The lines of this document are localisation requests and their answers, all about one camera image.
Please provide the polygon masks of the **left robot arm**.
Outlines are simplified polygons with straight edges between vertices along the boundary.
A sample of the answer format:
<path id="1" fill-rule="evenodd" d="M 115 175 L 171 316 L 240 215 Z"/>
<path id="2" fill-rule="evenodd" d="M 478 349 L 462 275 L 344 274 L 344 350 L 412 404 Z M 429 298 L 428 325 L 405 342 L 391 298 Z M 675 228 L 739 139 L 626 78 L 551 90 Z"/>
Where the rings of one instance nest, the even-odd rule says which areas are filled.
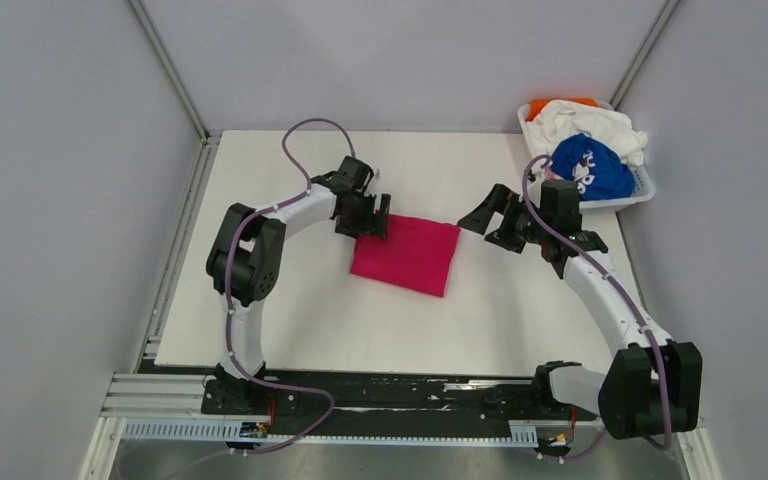
<path id="1" fill-rule="evenodd" d="M 260 207 L 235 203 L 226 211 L 206 272 L 225 315 L 224 352 L 215 376 L 239 411 L 256 412 L 266 400 L 263 310 L 277 284 L 285 242 L 325 221 L 351 238 L 386 238 L 391 197 L 368 191 L 377 175 L 373 167 L 347 156 L 337 169 L 307 177 L 305 189 L 288 199 Z"/>

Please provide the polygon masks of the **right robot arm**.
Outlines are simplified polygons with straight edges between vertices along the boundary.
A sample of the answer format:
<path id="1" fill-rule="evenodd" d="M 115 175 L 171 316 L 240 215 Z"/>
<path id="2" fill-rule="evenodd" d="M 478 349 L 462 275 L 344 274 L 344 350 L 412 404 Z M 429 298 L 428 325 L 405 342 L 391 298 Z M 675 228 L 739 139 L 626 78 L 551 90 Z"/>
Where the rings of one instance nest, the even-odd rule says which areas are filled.
<path id="1" fill-rule="evenodd" d="M 607 244 L 583 227 L 572 182 L 549 180 L 539 202 L 496 184 L 458 227 L 520 253 L 535 244 L 583 302 L 613 360 L 606 373 L 577 362 L 552 361 L 535 371 L 531 403 L 544 417 L 574 405 L 597 415 L 615 439 L 669 439 L 699 420 L 703 358 L 691 342 L 676 341 L 620 281 Z"/>

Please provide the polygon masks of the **pink t-shirt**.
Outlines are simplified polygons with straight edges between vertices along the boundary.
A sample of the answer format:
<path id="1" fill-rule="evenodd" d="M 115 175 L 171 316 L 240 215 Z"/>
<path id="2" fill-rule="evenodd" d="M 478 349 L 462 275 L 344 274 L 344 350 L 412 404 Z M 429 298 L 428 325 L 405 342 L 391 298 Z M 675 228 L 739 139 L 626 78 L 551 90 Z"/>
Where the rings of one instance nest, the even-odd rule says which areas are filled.
<path id="1" fill-rule="evenodd" d="M 385 239 L 369 234 L 356 240 L 349 272 L 442 298 L 460 233 L 450 223 L 391 215 Z"/>

